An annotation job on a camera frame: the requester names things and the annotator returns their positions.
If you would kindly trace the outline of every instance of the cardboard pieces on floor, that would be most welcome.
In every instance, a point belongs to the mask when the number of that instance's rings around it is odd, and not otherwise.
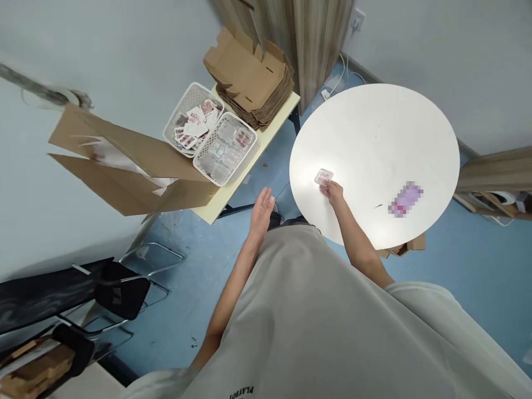
[[[2,362],[4,370],[10,367],[13,370],[0,379],[1,394],[13,399],[35,399],[70,370],[75,353],[63,344],[42,354],[35,354],[32,358],[32,352],[38,351],[46,343],[36,344],[32,341],[31,345],[25,345]]]
[[[425,250],[425,248],[425,233],[423,233],[419,237],[408,241],[406,244],[398,245],[389,249],[380,249],[377,251],[377,253],[379,254],[379,256],[387,259],[390,254],[393,254],[397,257],[401,257],[409,250]]]
[[[93,147],[83,145],[94,137],[106,139],[149,176],[178,180],[162,196],[156,195],[154,191],[160,187],[142,174],[96,162]],[[149,217],[156,212],[204,206],[219,189],[170,144],[113,125],[71,104],[65,107],[48,142],[81,156],[48,154],[124,216]]]
[[[223,27],[217,40],[203,58],[217,93],[253,129],[265,129],[294,88],[293,69],[275,44],[266,41],[265,53],[260,45],[253,50],[241,30]]]

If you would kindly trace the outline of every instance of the hand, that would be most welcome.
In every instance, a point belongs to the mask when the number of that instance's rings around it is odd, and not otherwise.
[[[344,188],[335,181],[326,181],[325,186],[320,186],[321,192],[329,199],[329,203],[334,208],[335,206],[345,202]]]
[[[272,189],[264,187],[253,207],[248,239],[262,243],[270,225],[270,215],[274,205],[275,198],[272,197]]]

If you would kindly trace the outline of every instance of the round white table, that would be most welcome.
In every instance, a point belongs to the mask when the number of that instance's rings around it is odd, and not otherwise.
[[[290,156],[290,185],[310,224],[343,245],[340,227],[314,178],[323,168],[344,188],[375,249],[424,233],[447,208],[460,155],[451,124],[433,102],[400,86],[370,84],[336,94],[307,119]],[[407,184],[423,189],[406,215],[388,206]]]

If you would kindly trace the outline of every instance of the blue floor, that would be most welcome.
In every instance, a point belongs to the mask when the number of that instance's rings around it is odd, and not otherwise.
[[[339,64],[331,76],[341,71]],[[356,75],[349,76],[348,88],[361,84]],[[321,102],[321,96],[314,99],[301,124]],[[288,177],[294,140],[294,128],[288,121],[252,168],[249,182],[235,193],[231,206],[254,202],[261,189],[268,186],[284,218],[300,215]],[[145,241],[167,245],[184,254],[186,260],[157,277],[171,290],[170,296],[127,324],[135,336],[118,349],[117,355],[135,373],[143,375],[190,364],[247,236],[250,214],[245,211],[219,219],[212,226],[189,210],[158,217]],[[509,227],[500,227],[452,201],[427,231],[426,250],[409,252],[403,258],[390,256],[384,264],[397,281],[422,280],[449,289],[532,376],[532,366],[522,361],[532,348],[532,264],[526,250],[531,233],[531,222],[515,221]],[[329,244],[347,259],[342,246]],[[146,258],[160,266],[173,261],[158,249],[150,249]],[[155,293],[150,292],[150,298],[155,298]]]

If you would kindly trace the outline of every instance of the electrical outlet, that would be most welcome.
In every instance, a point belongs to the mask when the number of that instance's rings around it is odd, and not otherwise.
[[[353,24],[351,26],[353,28],[353,33],[356,30],[358,32],[362,30],[362,24],[364,23],[364,18],[366,18],[366,14],[364,13],[364,11],[362,11],[359,8],[355,8],[354,15],[355,15],[355,18],[353,19]]]

